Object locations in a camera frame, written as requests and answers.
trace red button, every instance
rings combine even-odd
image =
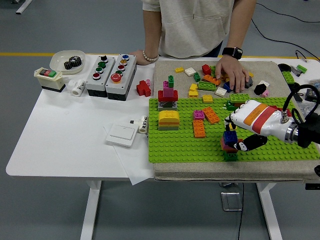
[[[114,83],[118,83],[121,80],[121,75],[119,73],[114,73],[114,74],[111,75],[111,80]]]

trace white plastic part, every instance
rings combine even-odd
[[[193,75],[196,73],[196,71],[195,71],[192,67],[189,67],[189,68],[185,69],[184,72],[185,72],[189,77],[193,76]]]
[[[65,82],[62,79],[61,71],[56,71],[56,74],[54,75],[54,77],[50,77],[50,76],[40,75],[40,72],[43,69],[46,69],[46,68],[41,67],[38,70],[34,71],[34,76],[38,79],[42,87],[60,90],[65,85]]]
[[[83,81],[83,80],[78,81],[76,86],[71,91],[72,95],[75,97],[80,97],[80,95],[84,91],[85,87],[86,87],[85,81]]]
[[[131,123],[115,123],[112,125],[109,135],[106,137],[107,143],[119,144],[131,147],[139,126]]]

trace green lego brick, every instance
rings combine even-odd
[[[225,104],[225,107],[228,111],[234,111],[236,110],[238,107],[235,106],[230,100],[228,100]]]
[[[223,157],[226,162],[236,162],[238,160],[238,155],[236,153],[226,153],[223,151]]]
[[[194,78],[194,80],[195,80],[196,82],[199,82],[199,81],[201,80],[201,77],[200,77],[200,75],[199,75],[198,72],[196,72],[196,73],[193,75],[193,78]]]
[[[245,101],[249,100],[250,96],[246,93],[232,93],[230,94],[230,101],[233,104],[236,103],[244,103]]]
[[[285,97],[253,98],[267,105],[282,108]],[[210,124],[203,121],[205,138],[195,138],[193,129],[194,110],[212,107],[220,119],[229,116],[230,111],[224,108],[227,98],[215,98],[214,103],[203,103],[200,98],[180,98],[178,112],[180,118],[179,130],[159,131],[158,129],[158,99],[149,100],[149,161],[151,163],[204,163],[225,162],[224,151],[220,139],[225,127],[223,123]],[[237,136],[245,139],[253,133],[237,128]],[[266,145],[252,151],[238,151],[238,162],[254,161],[290,161],[318,160],[319,152],[315,144],[301,148],[297,143],[288,144],[274,136],[268,137]]]
[[[211,69],[211,77],[216,78],[216,66],[209,66]]]
[[[174,87],[174,76],[170,75],[168,76],[168,82],[169,82],[169,88]]]
[[[216,88],[217,88],[217,86],[212,82],[200,81],[198,83],[198,89],[199,90],[215,91]]]
[[[283,75],[287,84],[294,84],[295,83],[294,77],[291,75],[290,71],[283,71],[282,75]]]
[[[308,70],[304,66],[301,66],[301,65],[296,66],[296,68],[299,69],[303,74],[305,74],[306,71]]]

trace cable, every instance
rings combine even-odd
[[[305,49],[305,48],[304,48],[304,47],[302,47],[302,46],[299,46],[299,45],[294,44],[294,43],[292,43],[292,42],[288,42],[288,41],[280,41],[280,40],[274,40],[274,39],[271,39],[271,38],[268,38],[268,37],[264,36],[264,35],[260,32],[260,30],[258,29],[258,27],[257,27],[257,25],[255,24],[254,20],[253,20],[253,19],[251,19],[251,21],[252,21],[252,23],[253,23],[254,27],[257,29],[257,31],[258,31],[258,32],[261,34],[261,36],[262,36],[262,37],[264,37],[265,39],[270,40],[270,41],[273,41],[273,42],[278,42],[278,43],[284,43],[284,44],[291,44],[291,45],[294,45],[294,46],[296,46],[296,47],[298,47],[298,48],[301,48],[301,49],[305,50],[306,52],[308,52],[309,54],[311,54],[312,56],[314,56],[316,59],[318,59],[318,61],[320,61],[320,59],[319,59],[316,55],[312,54],[311,52],[309,52],[307,49]]]
[[[239,230],[238,230],[238,240],[240,239],[240,228],[242,223],[242,215],[244,213],[244,199],[245,199],[245,184],[242,183],[242,207],[241,207],[241,217],[240,217],[240,224],[239,224]]]
[[[287,14],[283,14],[283,13],[279,13],[279,12],[273,11],[273,10],[271,10],[270,8],[267,8],[265,5],[262,5],[262,4],[260,4],[260,3],[256,3],[256,4],[261,5],[262,7],[270,10],[271,12],[274,12],[274,13],[279,14],[279,15],[283,15],[283,16],[287,16],[287,17],[291,17],[291,18],[297,19],[297,20],[299,20],[299,21],[301,21],[301,22],[303,22],[303,23],[312,23],[312,24],[320,23],[320,21],[304,21],[304,20],[301,20],[301,19],[299,19],[299,18],[297,18],[297,17],[295,17],[295,16],[291,16],[291,15],[287,15]]]

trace red lego brick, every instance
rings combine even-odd
[[[165,97],[164,96],[164,91],[159,90],[158,91],[158,101],[159,102],[176,102],[176,101],[178,101],[178,91],[174,90],[173,91],[173,96]]]
[[[211,75],[211,68],[208,64],[202,66],[202,72],[204,73],[204,75]]]
[[[139,84],[136,86],[136,91],[139,96],[145,95],[146,97],[151,96],[151,89],[148,87],[145,81],[140,81]]]

